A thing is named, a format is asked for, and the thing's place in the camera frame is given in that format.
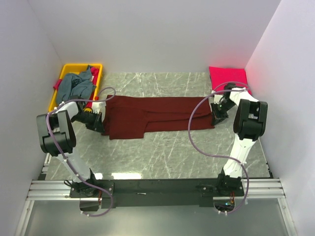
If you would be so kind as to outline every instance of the yellow plastic bin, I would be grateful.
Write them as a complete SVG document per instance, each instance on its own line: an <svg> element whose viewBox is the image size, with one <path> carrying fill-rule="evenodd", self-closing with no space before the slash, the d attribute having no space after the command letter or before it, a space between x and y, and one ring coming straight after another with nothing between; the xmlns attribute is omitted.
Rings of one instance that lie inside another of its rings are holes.
<svg viewBox="0 0 315 236"><path fill-rule="evenodd" d="M95 97L97 96L98 91L100 89L100 81L101 81L102 71L103 71L102 64L65 64L63 66L63 70L61 71L59 79L62 80L67 73L79 74L81 71L85 71L88 68L88 65L99 69L97 82L96 82L96 88L94 90L94 95L93 95L93 100L95 100ZM53 98L51 99L49 109L48 109L49 112L51 112L57 106L56 97L57 97L57 90L55 90Z"/></svg>

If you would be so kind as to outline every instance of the white wall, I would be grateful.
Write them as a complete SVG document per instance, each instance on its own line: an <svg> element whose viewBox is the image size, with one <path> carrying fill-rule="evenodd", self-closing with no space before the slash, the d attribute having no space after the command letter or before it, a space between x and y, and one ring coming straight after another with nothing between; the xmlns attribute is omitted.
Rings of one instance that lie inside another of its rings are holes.
<svg viewBox="0 0 315 236"><path fill-rule="evenodd" d="M63 63L107 71L244 68L280 0L29 0Z"/></svg>
<svg viewBox="0 0 315 236"><path fill-rule="evenodd" d="M36 116L47 111L61 70L26 0L0 2L0 235L14 234L32 178L45 154Z"/></svg>
<svg viewBox="0 0 315 236"><path fill-rule="evenodd" d="M262 144L300 236L315 230L314 66L314 1L282 0L246 71L255 97L269 104Z"/></svg>

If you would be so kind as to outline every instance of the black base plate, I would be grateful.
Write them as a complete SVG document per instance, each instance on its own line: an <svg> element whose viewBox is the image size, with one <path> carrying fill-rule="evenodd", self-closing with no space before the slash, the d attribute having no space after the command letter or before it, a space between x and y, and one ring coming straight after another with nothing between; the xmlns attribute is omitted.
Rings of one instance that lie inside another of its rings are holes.
<svg viewBox="0 0 315 236"><path fill-rule="evenodd" d="M109 179L97 180L96 184L113 194L114 207L187 205L213 207L213 197L230 196L229 191L217 190L217 182L217 178ZM244 196L244 190L234 190L234 195ZM70 192L70 197L86 198L75 191ZM110 198L103 193L101 208L108 208L109 205Z"/></svg>

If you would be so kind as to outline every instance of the dark red cloth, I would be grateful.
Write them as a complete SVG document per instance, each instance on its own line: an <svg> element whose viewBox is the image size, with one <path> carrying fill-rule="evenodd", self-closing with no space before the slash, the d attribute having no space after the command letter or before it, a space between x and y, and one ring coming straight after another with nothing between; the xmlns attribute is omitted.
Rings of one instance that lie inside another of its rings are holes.
<svg viewBox="0 0 315 236"><path fill-rule="evenodd" d="M92 83L93 83L94 85L96 85L96 83L97 83L97 78L98 78L98 73L99 73L99 69L97 69L97 68L95 68L95 67L91 67L91 73L92 73L92 75L94 76L94 77L93 77L93 80L92 80ZM91 96L90 96L90 100L93 100L93 97L94 97L94 91L92 92L92 94L91 94ZM92 107L92 102L88 102L85 107L91 108L91 107Z"/></svg>
<svg viewBox="0 0 315 236"><path fill-rule="evenodd" d="M237 68L219 68L209 66L210 79L212 84L212 89L214 90L218 85L229 82L229 81L237 81L247 85L247 77L246 71L244 69ZM224 89L226 84L218 87L216 91L220 91ZM243 84L236 83L236 86L244 87Z"/></svg>
<svg viewBox="0 0 315 236"><path fill-rule="evenodd" d="M115 96L106 102L105 134L109 139L141 139L145 132L187 130L190 115L203 97ZM196 111L191 129L214 128L208 101Z"/></svg>
<svg viewBox="0 0 315 236"><path fill-rule="evenodd" d="M57 80L56 84L53 86L53 88L54 88L55 90L58 90L61 81L62 81L62 80Z"/></svg>

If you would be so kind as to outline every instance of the gray marble surface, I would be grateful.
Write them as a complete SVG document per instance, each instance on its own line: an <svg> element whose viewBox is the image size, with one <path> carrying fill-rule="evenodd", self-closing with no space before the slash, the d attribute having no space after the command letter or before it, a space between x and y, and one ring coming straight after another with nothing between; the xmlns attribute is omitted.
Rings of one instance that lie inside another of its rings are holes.
<svg viewBox="0 0 315 236"><path fill-rule="evenodd" d="M211 92L208 73L109 73L102 88L113 86L117 95L134 97L206 96ZM192 131L196 145L205 152L229 155L234 141L230 118L214 129ZM217 177L225 159L207 157L197 152L187 131L145 133L144 139L109 140L108 136L73 124L77 150L94 173L103 178L211 178ZM250 177L269 177L260 142L251 149L246 169ZM52 158L46 180L70 179L59 160Z"/></svg>

